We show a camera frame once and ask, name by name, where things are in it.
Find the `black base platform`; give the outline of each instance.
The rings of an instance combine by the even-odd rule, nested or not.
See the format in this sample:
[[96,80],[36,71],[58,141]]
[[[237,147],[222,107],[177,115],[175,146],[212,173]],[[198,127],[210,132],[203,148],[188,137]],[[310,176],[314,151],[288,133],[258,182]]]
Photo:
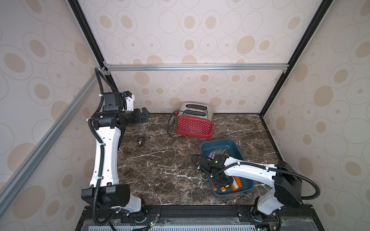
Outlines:
[[[267,216],[264,222],[257,222],[252,218],[250,213],[252,205],[148,205],[148,214],[159,214],[159,223],[165,224],[167,221],[172,221],[177,218],[191,219],[191,218],[234,218],[239,219],[239,222],[248,222],[251,225],[255,225],[256,228],[266,228],[266,230],[272,230],[276,224],[275,220],[271,216]],[[99,219],[104,219],[112,210],[98,210],[97,214]],[[311,205],[302,205],[300,208],[285,208],[280,210],[282,220],[292,218],[312,218],[315,222],[318,231],[324,231],[324,228]],[[91,220],[91,206],[86,206],[80,220],[77,224],[75,231],[80,231],[85,220]],[[149,216],[141,225],[148,225],[154,216]],[[130,225],[138,225],[134,220],[124,216],[121,218],[121,223]]]

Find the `small black object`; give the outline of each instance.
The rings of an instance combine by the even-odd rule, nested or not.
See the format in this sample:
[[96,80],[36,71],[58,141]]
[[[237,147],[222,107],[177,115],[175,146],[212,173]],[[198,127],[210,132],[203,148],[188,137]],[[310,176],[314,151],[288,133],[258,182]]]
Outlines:
[[138,146],[141,147],[145,143],[145,137],[140,136],[140,137],[136,138],[136,141],[137,141]]
[[105,106],[103,111],[121,111],[123,109],[122,95],[119,92],[106,92],[103,94],[105,100]]
[[174,138],[174,139],[178,139],[180,138],[181,136],[183,135],[180,135],[178,137],[174,137],[172,135],[172,132],[174,131],[174,128],[175,128],[175,124],[176,124],[176,120],[177,120],[177,114],[179,112],[184,112],[184,111],[180,111],[180,110],[175,110],[171,113],[171,115],[169,116],[168,118],[168,122],[167,122],[167,134],[171,137],[171,138]]

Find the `black rubber edge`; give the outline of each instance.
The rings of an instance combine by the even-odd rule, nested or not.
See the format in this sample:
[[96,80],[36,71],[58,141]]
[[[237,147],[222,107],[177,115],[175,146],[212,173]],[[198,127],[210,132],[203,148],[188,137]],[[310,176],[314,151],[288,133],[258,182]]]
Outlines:
[[[78,0],[68,0],[73,13],[75,14],[78,23],[80,24],[80,27],[86,37],[87,42],[89,43],[96,59],[98,60],[98,64],[100,67],[105,67],[104,65],[104,57],[99,49],[98,43],[95,40],[95,37],[91,31],[91,28],[86,20],[86,17],[81,9],[80,4],[78,3]],[[115,84],[113,77],[111,74],[105,76],[107,81],[112,84],[117,89],[117,85]]]
[[262,126],[263,126],[263,127],[265,128],[265,130],[266,130],[267,136],[269,137],[270,143],[271,143],[272,147],[274,148],[274,151],[275,151],[275,154],[276,154],[277,158],[278,158],[279,160],[283,160],[283,158],[281,157],[281,154],[280,154],[280,152],[279,152],[279,150],[278,150],[278,146],[275,144],[275,141],[274,141],[274,139],[272,138],[272,135],[271,135],[271,133],[270,133],[270,130],[269,130],[269,128],[267,127],[267,124],[266,124],[265,120],[263,119],[263,117],[261,116],[261,114],[259,115],[259,118],[261,119]]
[[315,15],[312,18],[310,24],[308,25],[305,33],[303,34],[303,37],[302,37],[301,41],[299,42],[296,50],[294,51],[292,57],[290,58],[290,60],[288,62],[288,64],[289,64],[288,69],[285,71],[285,73],[283,73],[280,76],[280,78],[277,81],[274,89],[272,90],[269,98],[267,99],[265,105],[263,106],[263,108],[260,112],[260,114],[262,115],[261,118],[265,116],[267,110],[270,108],[272,102],[274,101],[275,97],[277,96],[280,89],[282,88],[286,78],[288,77],[288,75],[290,74],[292,69],[294,68],[296,62],[298,61],[300,55],[302,54],[302,52],[305,49],[308,42],[310,41],[312,35],[315,33],[317,27],[319,26],[319,24],[321,22],[321,19],[324,17],[324,15],[325,15],[326,11],[328,10],[328,8],[330,7],[332,1],[333,0],[323,0],[321,2],[319,8],[317,9]]

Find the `toaster slot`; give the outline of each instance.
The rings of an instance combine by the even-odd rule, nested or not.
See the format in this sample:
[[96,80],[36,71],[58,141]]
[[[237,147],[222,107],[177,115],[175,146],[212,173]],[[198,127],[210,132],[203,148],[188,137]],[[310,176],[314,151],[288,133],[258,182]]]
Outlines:
[[206,106],[197,105],[197,104],[186,104],[187,108],[194,108],[194,109],[200,109],[200,110],[207,110]]
[[197,112],[197,111],[192,111],[192,110],[185,110],[184,114],[196,115],[196,116],[206,116],[205,112]]

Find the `black frame rail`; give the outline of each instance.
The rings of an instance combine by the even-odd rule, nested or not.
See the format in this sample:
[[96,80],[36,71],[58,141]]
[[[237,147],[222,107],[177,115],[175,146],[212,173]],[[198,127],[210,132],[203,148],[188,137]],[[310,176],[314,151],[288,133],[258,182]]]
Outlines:
[[[81,8],[80,4],[78,3],[78,0],[68,0],[68,2],[69,2],[70,6],[72,8],[73,13],[76,16],[76,19],[77,19],[78,23],[80,24],[80,27],[81,27],[81,29],[82,29],[85,37],[86,37],[86,40],[87,40],[87,42],[89,43],[89,45],[91,47],[91,50],[93,51],[93,53],[94,53],[94,55],[95,55],[95,57],[98,61],[99,66],[107,68],[105,66],[103,54],[101,53],[101,51],[99,49],[98,43],[96,42],[96,39],[93,35],[93,32],[91,31],[89,23],[86,20],[86,17],[84,15],[83,11],[82,11],[82,8]],[[112,75],[110,74],[110,72],[107,72],[107,73],[108,73],[108,75],[105,75],[107,81],[117,89],[117,85],[115,84],[115,82],[112,78]]]
[[288,69],[280,76],[279,80],[277,81],[274,89],[272,90],[269,98],[267,99],[265,105],[263,106],[261,112],[260,112],[260,117],[263,119],[265,116],[267,110],[270,108],[272,102],[274,101],[275,97],[279,93],[280,89],[282,88],[286,78],[294,68],[296,62],[298,61],[299,57],[301,56],[302,52],[306,48],[308,42],[312,38],[312,35],[315,33],[317,27],[319,26],[322,18],[325,16],[327,10],[329,9],[331,3],[333,0],[323,0],[317,9],[315,15],[313,16],[310,24],[308,25],[305,33],[303,34],[302,39],[300,40],[297,48],[295,49],[292,57],[290,58],[288,64],[289,67]]

